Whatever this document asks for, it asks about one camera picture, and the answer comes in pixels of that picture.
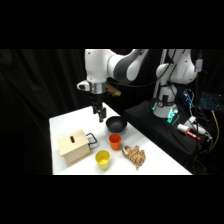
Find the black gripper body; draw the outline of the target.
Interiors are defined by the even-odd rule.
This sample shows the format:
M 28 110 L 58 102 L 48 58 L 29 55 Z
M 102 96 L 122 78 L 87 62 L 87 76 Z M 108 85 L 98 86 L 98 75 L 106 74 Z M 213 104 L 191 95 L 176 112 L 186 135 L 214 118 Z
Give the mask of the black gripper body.
M 91 93 L 90 94 L 90 101 L 93 105 L 101 106 L 102 103 L 104 102 L 104 100 L 105 100 L 105 94 L 104 93 L 101 93 L 101 94 Z

